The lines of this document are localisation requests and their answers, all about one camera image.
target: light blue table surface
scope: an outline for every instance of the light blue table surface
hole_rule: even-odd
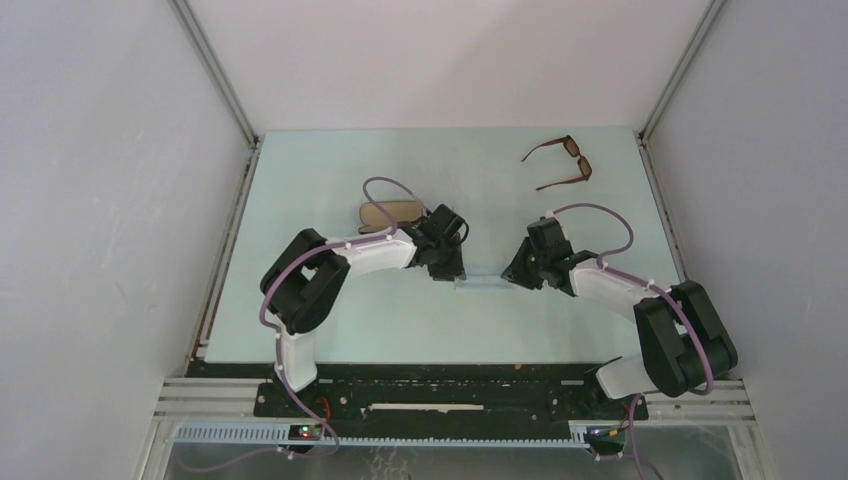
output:
[[[572,135],[592,166],[589,182],[535,187],[579,175],[562,147],[533,146]],[[382,175],[409,186],[431,209],[445,203],[471,234],[466,269],[498,274],[546,210],[575,202],[608,206],[636,241],[611,263],[677,282],[633,132],[624,127],[271,132],[250,188],[207,348],[208,362],[272,362],[273,332],[258,321],[259,281],[292,238],[312,227],[356,235],[361,184]],[[405,199],[372,184],[378,200]],[[626,241],[612,217],[580,209],[559,215],[575,250]],[[457,291],[425,268],[348,280],[319,328],[316,360],[368,363],[544,363],[606,361],[639,350],[635,327],[589,300],[541,291]]]

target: red wire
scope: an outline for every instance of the red wire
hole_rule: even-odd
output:
[[[318,397],[315,399],[316,402],[322,402],[324,404],[324,408],[327,410],[327,421],[330,421],[330,417],[332,417],[332,412],[330,411],[330,402],[327,400],[327,397]]]

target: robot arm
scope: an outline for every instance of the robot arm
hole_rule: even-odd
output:
[[[555,218],[528,225],[527,233],[502,278],[531,290],[547,282],[572,297],[590,298],[636,324],[641,355],[618,358],[587,372],[585,384],[593,401],[652,390],[677,397],[705,381],[692,340],[678,333],[679,319],[659,294],[603,270],[595,253],[575,253]],[[713,374],[734,367],[736,349],[704,288],[693,281],[655,285],[682,306]]]
[[[391,237],[380,234],[327,239],[313,229],[301,231],[262,278],[263,294],[304,253],[340,244],[299,265],[279,285],[268,309],[281,324],[283,365],[295,391],[316,378],[315,329],[326,320],[345,280],[380,270],[427,266],[433,280],[464,278],[458,231],[465,221],[445,205],[415,225],[399,225]],[[304,270],[312,272],[307,276]]]

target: aluminum frame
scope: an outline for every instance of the aluminum frame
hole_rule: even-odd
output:
[[[148,430],[137,480],[164,478],[175,444],[181,442],[279,445],[288,428],[304,422],[299,418],[253,416],[256,389],[262,379],[215,379],[174,377],[165,380]],[[709,397],[691,393],[669,398],[645,396],[648,420],[636,427],[722,426],[728,429],[743,480],[772,479],[763,467],[762,441],[744,384],[739,380],[717,381]],[[591,427],[614,426],[617,421],[572,420],[571,441],[467,441],[361,439],[343,437],[344,446],[440,446],[493,448],[588,448],[583,435]]]
[[[211,330],[214,312],[220,298],[221,288],[226,276],[229,259],[235,245],[238,228],[244,214],[247,195],[253,175],[256,171],[261,151],[261,142],[251,126],[238,97],[227,80],[223,67],[209,44],[203,30],[191,9],[189,0],[170,0],[175,13],[182,22],[190,40],[198,51],[201,61],[207,68],[210,79],[220,91],[239,128],[247,139],[251,151],[245,165],[245,174],[239,186],[227,229],[222,239],[220,254],[207,289],[205,307],[198,319],[198,326],[189,353],[189,361],[195,356],[202,357],[205,352],[208,335]],[[664,87],[657,103],[646,121],[644,128],[637,134],[643,164],[651,185],[651,190],[666,232],[666,238],[671,248],[672,257],[679,276],[686,278],[684,252],[677,240],[673,215],[665,201],[662,184],[653,167],[650,155],[650,140],[656,127],[663,117],[668,105],[701,50],[707,36],[715,27],[727,0],[712,0],[704,12],[692,38],[687,44],[673,74]],[[302,423],[300,418],[272,419],[256,418],[253,416],[253,399],[256,387],[263,380],[258,379],[202,379],[202,378],[169,378],[164,382],[159,402],[145,437],[141,456],[133,478],[140,480],[160,480],[165,477],[168,460],[174,443],[187,441],[192,437],[185,433],[194,428],[197,433],[209,424],[234,426],[231,430],[256,432],[285,431],[288,425]],[[757,427],[754,412],[748,401],[747,392],[741,381],[716,382],[716,390],[708,397],[685,394],[676,399],[662,394],[646,396],[649,419],[637,421],[637,426],[671,427],[671,426],[724,426],[728,429],[731,443],[739,465],[742,480],[771,480],[775,478],[768,454],[765,451],[762,437]],[[592,426],[608,426],[614,422],[608,421],[571,421],[572,431],[576,432],[571,442],[497,442],[490,446],[498,447],[585,447],[581,443],[582,433]],[[211,442],[233,442],[237,439],[226,433],[218,433]],[[279,436],[259,435],[260,443],[269,444]],[[465,446],[461,441],[437,442],[441,446]],[[361,439],[345,439],[349,445],[422,445],[398,439],[385,439],[382,442],[362,441]]]

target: grey floor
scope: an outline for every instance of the grey floor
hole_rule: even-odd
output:
[[[738,479],[733,449],[724,428],[643,427],[637,431],[641,456],[666,479]],[[172,455],[170,480],[353,479],[487,480],[635,479],[632,460],[596,463],[577,449],[349,447],[322,460],[289,461],[274,453],[259,455],[209,474],[192,474],[173,461],[211,466],[256,447],[182,444]]]

